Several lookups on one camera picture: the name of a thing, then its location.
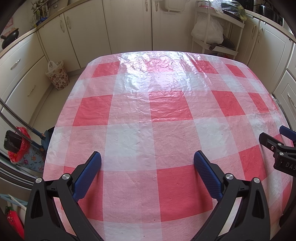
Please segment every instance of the cooking pot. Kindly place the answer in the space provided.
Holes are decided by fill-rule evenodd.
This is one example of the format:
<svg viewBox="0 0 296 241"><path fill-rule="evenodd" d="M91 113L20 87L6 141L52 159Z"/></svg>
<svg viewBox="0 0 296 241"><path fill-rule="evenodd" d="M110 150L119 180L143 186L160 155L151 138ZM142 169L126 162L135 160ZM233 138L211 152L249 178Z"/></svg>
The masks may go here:
<svg viewBox="0 0 296 241"><path fill-rule="evenodd" d="M8 36L1 35L0 38L4 39L2 43L2 49L5 49L8 45L10 45L13 41L18 38L19 31L18 28L13 30Z"/></svg>

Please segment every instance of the trash can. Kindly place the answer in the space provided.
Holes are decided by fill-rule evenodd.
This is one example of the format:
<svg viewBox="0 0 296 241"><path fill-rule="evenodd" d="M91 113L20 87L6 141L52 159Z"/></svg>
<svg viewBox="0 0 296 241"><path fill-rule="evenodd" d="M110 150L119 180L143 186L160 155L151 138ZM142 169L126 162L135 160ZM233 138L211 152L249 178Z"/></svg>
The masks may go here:
<svg viewBox="0 0 296 241"><path fill-rule="evenodd" d="M57 90L66 88L70 82L63 61L57 63L49 61L45 74Z"/></svg>

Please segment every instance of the red bag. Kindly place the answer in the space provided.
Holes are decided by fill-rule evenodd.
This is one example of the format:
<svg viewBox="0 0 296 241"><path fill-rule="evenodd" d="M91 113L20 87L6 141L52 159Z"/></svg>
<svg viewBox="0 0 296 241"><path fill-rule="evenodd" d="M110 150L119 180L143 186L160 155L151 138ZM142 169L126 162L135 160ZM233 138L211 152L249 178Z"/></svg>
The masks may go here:
<svg viewBox="0 0 296 241"><path fill-rule="evenodd" d="M17 127L20 132L22 132L25 136L27 136L28 138L31 139L31 137L29 136L27 130L25 127ZM29 150L30 148L30 142L28 142L25 138L22 138L22 143L20 145L20 150L17 153L13 153L11 151L8 151L8 156L9 159L11 160L11 162L19 162L20 159L22 159L22 157L26 154L26 152Z"/></svg>
<svg viewBox="0 0 296 241"><path fill-rule="evenodd" d="M20 218L17 215L16 211L10 210L7 214L7 220L8 222L14 227L16 232L25 239L25 231L24 227L22 226L22 222L20 221Z"/></svg>

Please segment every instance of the kitchen cabinet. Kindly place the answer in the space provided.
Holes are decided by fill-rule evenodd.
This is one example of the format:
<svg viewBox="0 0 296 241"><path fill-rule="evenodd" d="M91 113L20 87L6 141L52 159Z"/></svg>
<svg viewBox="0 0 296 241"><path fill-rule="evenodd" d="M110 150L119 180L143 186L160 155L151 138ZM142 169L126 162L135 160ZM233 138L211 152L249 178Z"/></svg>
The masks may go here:
<svg viewBox="0 0 296 241"><path fill-rule="evenodd" d="M90 0L64 12L67 29L80 67L111 54L103 4Z"/></svg>
<svg viewBox="0 0 296 241"><path fill-rule="evenodd" d="M244 29L242 31L242 37L239 43L238 54L235 57L236 61L242 62L245 65L249 63L258 36L259 26L259 19L247 17L247 20L244 22ZM238 29L237 31L233 31L231 33L231 36L239 36L239 30L240 29Z"/></svg>
<svg viewBox="0 0 296 241"><path fill-rule="evenodd" d="M190 52L195 0L186 1L182 12L169 12L164 1L152 0L153 50Z"/></svg>
<svg viewBox="0 0 296 241"><path fill-rule="evenodd" d="M260 22L259 33L248 67L272 93L285 70L292 41L271 25Z"/></svg>
<svg viewBox="0 0 296 241"><path fill-rule="evenodd" d="M103 0L112 54L152 50L151 0Z"/></svg>
<svg viewBox="0 0 296 241"><path fill-rule="evenodd" d="M45 75L46 70L47 60L43 56L19 81L6 101L6 104L27 123L29 123L38 103L51 85L50 80ZM5 109L2 109L2 113L15 126L21 126ZM11 128L0 118L1 141L4 140L7 130L11 130ZM0 150L7 153L3 146L0 146Z"/></svg>
<svg viewBox="0 0 296 241"><path fill-rule="evenodd" d="M47 22L38 31L49 60L63 60L67 72L80 69L63 13Z"/></svg>
<svg viewBox="0 0 296 241"><path fill-rule="evenodd" d="M6 101L25 73L44 56L36 33L13 46L0 59L0 98Z"/></svg>
<svg viewBox="0 0 296 241"><path fill-rule="evenodd" d="M296 79L296 44L293 44L293 50L291 54L291 58L288 62L287 69L291 73L291 75Z"/></svg>
<svg viewBox="0 0 296 241"><path fill-rule="evenodd" d="M296 130L296 82L287 70L274 91L274 96L280 102L290 126Z"/></svg>

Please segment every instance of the table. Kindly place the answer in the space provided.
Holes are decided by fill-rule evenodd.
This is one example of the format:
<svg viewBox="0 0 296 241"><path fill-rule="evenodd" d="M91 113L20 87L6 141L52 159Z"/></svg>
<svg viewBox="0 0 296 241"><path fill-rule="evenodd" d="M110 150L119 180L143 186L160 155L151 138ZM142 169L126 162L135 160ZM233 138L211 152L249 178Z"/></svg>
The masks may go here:
<svg viewBox="0 0 296 241"><path fill-rule="evenodd" d="M260 178L274 235L292 178L274 170L258 137L292 146L281 125L288 126L282 112L242 63L169 51L103 56L87 65L63 107L44 179L71 173L98 151L101 170L79 205L102 238L186 241L217 203L193 167L202 150L225 173Z"/></svg>

